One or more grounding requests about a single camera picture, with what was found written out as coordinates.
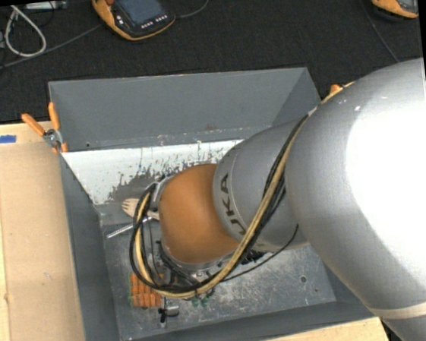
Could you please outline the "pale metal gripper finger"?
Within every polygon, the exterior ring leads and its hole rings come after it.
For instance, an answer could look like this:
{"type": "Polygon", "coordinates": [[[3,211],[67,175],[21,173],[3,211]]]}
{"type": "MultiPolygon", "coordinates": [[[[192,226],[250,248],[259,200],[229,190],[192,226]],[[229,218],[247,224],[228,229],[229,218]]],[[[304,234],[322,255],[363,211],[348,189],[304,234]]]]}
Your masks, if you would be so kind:
{"type": "Polygon", "coordinates": [[[160,326],[167,325],[169,318],[179,316],[179,306],[177,305],[164,305],[158,309],[160,326]]]}

